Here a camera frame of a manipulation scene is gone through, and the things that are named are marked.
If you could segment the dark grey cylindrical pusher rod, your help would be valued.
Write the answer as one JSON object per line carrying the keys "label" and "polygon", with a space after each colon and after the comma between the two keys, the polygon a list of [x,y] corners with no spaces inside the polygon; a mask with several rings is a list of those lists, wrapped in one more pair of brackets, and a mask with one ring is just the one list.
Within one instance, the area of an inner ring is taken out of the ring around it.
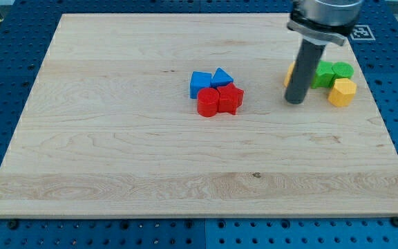
{"label": "dark grey cylindrical pusher rod", "polygon": [[288,103],[301,104],[304,101],[325,47],[325,44],[318,45],[306,39],[302,40],[284,95]]}

